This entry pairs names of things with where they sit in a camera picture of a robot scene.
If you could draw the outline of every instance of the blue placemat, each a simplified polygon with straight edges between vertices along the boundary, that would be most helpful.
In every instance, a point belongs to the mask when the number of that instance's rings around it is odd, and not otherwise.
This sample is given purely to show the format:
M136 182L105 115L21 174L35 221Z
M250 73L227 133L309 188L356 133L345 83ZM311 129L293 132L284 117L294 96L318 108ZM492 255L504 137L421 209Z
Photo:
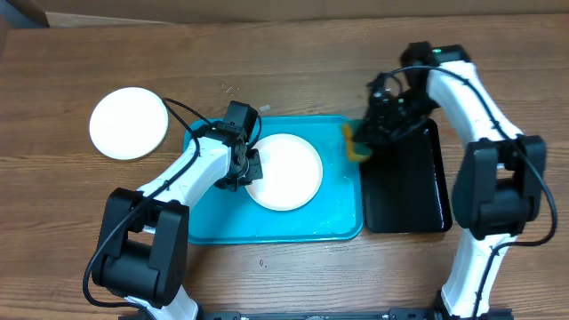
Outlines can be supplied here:
M301 208L276 212L257 204L245 188L209 188L189 214L192 244L265 244L349 240L364 225L358 164L346 158L343 116L265 116L260 138L290 133L308 141L324 167L317 194ZM197 121L192 129L204 124ZM258 126L252 134L257 134ZM189 134L184 137L184 150Z

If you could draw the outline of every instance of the yellow sponge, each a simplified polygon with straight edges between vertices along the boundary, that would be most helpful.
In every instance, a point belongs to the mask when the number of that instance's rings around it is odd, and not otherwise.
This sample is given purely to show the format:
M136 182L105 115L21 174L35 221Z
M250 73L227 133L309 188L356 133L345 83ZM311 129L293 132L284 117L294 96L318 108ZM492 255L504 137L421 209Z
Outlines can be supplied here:
M348 154L348 160L351 162L363 162L372 156L372 150L361 143L352 141L354 137L354 132L356 132L357 127L361 124L361 120L348 121L341 126L341 133L344 135L344 140L346 141L346 151Z

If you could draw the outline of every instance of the wood grain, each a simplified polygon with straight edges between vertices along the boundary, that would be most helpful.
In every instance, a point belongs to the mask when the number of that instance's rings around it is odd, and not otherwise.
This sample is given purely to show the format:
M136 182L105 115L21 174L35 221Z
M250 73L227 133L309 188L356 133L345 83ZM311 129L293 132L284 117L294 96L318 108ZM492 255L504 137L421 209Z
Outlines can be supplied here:
M0 64L0 317L112 319L126 311L89 306L81 293L103 206L114 188L137 188L165 169L180 154L183 130L172 118L152 156L107 159L88 134L105 94L140 86L206 116L222 116L230 100L270 105L265 115L359 116L365 83L397 67L407 43L429 40L464 44L509 119L548 143L557 237L509 251L493 306L519 319L569 318L568 28L569 15L525 15L11 31ZM442 111L433 117L450 187L461 144ZM522 238L548 227L543 204ZM448 276L458 238L455 226L444 235L363 231L342 243L190 246L185 287L206 310L424 307Z

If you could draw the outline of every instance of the blue tray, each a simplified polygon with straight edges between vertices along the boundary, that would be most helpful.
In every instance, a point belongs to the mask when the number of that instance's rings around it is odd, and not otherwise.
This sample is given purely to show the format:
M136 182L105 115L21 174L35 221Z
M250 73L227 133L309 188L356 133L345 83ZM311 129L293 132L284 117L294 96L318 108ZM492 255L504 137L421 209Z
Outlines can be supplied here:
M192 244L267 244L349 240L364 225L358 164L346 158L343 116L265 116L260 137L290 133L308 141L324 167L322 185L302 207L276 212L257 204L245 188L209 188L189 214ZM202 120L190 127L196 129ZM257 134L255 126L252 136ZM184 150L189 134L184 137Z

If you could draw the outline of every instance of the white plate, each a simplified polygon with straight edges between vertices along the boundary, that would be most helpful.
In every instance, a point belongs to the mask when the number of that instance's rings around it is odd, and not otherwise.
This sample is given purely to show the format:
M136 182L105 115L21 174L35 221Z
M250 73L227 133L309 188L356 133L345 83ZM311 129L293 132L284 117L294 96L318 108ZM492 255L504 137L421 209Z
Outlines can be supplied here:
M89 133L105 156L130 160L154 150L168 131L168 111L160 97L142 88L107 95L92 112Z
M255 145L259 150L263 179L246 186L258 204L276 211L289 211L306 204L322 183L322 160L303 138L274 134Z

